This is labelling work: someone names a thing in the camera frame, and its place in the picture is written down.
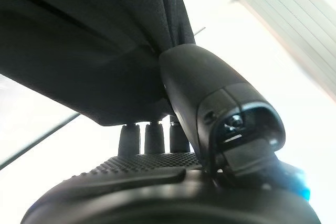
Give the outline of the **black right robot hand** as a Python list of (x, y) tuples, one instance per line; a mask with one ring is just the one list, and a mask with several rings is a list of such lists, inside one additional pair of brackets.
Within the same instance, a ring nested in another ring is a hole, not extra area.
[(199, 46), (159, 61), (194, 153), (113, 157), (46, 192), (22, 223), (319, 223), (305, 182), (276, 156), (286, 133), (274, 107)]

